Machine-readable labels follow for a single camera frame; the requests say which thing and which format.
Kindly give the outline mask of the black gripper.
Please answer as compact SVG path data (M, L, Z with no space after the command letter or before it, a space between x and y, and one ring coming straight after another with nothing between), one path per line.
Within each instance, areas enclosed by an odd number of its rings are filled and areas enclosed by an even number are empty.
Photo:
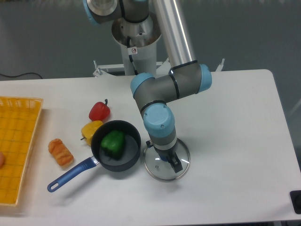
M175 173L183 170L182 163L176 154L177 140L170 142L167 145L158 145L151 140L146 142L145 162L151 162L156 158L170 163Z

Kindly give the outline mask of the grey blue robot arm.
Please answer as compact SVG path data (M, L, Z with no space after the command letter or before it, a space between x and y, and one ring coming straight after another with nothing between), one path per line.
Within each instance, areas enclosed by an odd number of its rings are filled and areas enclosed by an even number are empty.
M86 0L88 18L111 21L125 73L134 74L131 91L155 151L174 172L182 170L176 154L175 119L167 103L211 87L212 76L198 63L180 3L176 0Z

